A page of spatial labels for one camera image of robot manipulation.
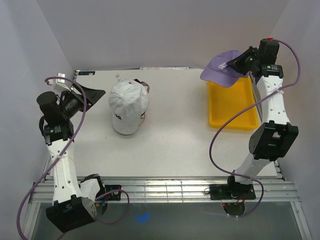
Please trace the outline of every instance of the black mount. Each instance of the black mount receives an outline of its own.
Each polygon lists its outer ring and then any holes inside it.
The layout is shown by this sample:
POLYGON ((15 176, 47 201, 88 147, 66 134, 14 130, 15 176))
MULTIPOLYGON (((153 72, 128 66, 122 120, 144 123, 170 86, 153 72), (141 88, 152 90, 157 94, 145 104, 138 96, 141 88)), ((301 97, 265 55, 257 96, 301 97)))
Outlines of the black mount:
MULTIPOLYGON (((104 185, 105 192, 110 192, 112 190, 122 189, 121 185, 104 185)), ((113 192, 108 194, 104 198, 107 201, 119 201, 121 200, 121 192, 113 192)))
POLYGON ((297 126, 264 122, 251 136, 249 151, 254 159, 276 161, 283 158, 299 133, 297 126))
POLYGON ((245 199, 254 200, 256 194, 252 184, 241 184, 235 181, 235 176, 229 176, 227 184, 210 184, 211 200, 234 200, 245 195, 245 199))

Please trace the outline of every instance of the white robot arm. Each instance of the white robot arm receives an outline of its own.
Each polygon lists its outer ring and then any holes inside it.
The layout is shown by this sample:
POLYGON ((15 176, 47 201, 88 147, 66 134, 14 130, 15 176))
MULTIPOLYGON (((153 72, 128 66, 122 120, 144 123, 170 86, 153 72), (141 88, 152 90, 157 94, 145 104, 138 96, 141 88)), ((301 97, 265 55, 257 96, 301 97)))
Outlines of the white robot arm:
MULTIPOLYGON (((278 88, 282 87, 282 83, 282 78, 279 76, 270 75, 268 77, 262 76, 256 86, 260 93, 260 97, 264 98, 276 91, 278 88)), ((290 124, 290 120, 287 117, 285 110, 283 91, 278 91, 278 93, 264 101, 261 106, 263 123, 274 122, 275 124, 284 126, 290 124)), ((260 173, 260 171, 269 163, 269 159, 255 159, 254 155, 249 153, 241 166, 234 172, 255 178, 258 173, 260 173)), ((235 176, 235 181, 241 184, 252 184, 252 180, 240 176, 235 176)))
POLYGON ((283 158, 299 130, 292 126, 285 110, 283 92, 278 90, 283 84, 283 70, 276 65, 279 42, 272 38, 262 39, 259 48, 249 47, 237 58, 227 62, 236 72, 246 75, 251 72, 261 99, 277 91, 262 102, 262 125, 249 140, 249 154, 241 166, 230 175, 227 185, 210 185, 212 200, 255 199, 253 179, 270 162, 283 158))
MULTIPOLYGON (((53 80, 49 84, 61 92, 61 95, 58 97, 54 92, 47 91, 38 96, 36 101, 43 112, 39 128, 51 161, 54 162, 57 158, 60 160, 52 169, 53 206, 46 209, 46 216, 61 232, 66 233, 96 221, 97 210, 94 202, 96 197, 104 194, 106 190, 98 174, 89 175, 78 184, 74 142, 59 156, 74 134, 70 118, 78 111, 83 111, 84 96, 74 92, 76 85, 68 87, 62 79, 53 80)), ((87 111, 106 93, 103 90, 81 87, 86 95, 87 111)))

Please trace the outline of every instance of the white table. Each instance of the white table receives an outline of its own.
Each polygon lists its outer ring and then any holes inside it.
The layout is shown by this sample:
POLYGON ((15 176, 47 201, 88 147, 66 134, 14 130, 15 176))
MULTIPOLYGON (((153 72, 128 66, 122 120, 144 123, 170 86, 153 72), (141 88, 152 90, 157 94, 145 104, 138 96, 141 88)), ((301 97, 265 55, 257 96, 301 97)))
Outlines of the white table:
MULTIPOLYGON (((106 94, 87 112, 75 138, 78 176, 182 178, 220 177, 225 173, 209 159, 209 144, 217 131, 208 124, 207 83, 200 69, 110 70, 79 75, 77 82, 106 94), (112 125, 109 92, 118 79, 139 79, 150 85, 146 120, 133 135, 121 135, 112 125)), ((81 113, 71 120, 76 128, 81 113)), ((213 147, 216 163, 229 171, 246 158, 252 131, 224 130, 213 147)), ((273 163, 260 177, 277 176, 273 163)))

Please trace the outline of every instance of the cap visor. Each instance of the cap visor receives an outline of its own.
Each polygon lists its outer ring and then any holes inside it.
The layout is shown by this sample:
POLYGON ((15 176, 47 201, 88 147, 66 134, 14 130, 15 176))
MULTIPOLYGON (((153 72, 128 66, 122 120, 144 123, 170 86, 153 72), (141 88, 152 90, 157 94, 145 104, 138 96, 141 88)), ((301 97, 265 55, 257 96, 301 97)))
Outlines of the cap visor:
POLYGON ((122 121, 118 119, 115 114, 112 114, 112 124, 117 132, 130 135, 137 131, 140 124, 140 117, 132 121, 122 121))
POLYGON ((208 66, 206 66, 205 69, 202 71, 200 78, 202 80, 210 81, 215 84, 218 84, 224 88, 231 87, 239 79, 238 77, 229 76, 229 75, 223 74, 221 72, 217 72, 215 70, 212 70, 208 66))

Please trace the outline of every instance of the yellow plastic bin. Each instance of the yellow plastic bin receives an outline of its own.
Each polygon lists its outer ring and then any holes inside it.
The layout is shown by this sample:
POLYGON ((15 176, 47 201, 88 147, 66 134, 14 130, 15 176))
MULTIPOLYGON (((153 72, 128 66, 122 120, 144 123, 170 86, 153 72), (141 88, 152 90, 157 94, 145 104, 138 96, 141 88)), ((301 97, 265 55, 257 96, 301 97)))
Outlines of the yellow plastic bin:
MULTIPOLYGON (((241 77, 231 87, 222 87, 213 82, 208 83, 209 125, 220 128, 234 115, 255 103, 250 77, 241 77)), ((259 126, 255 107, 244 112, 225 128, 235 130, 252 130, 259 126)))

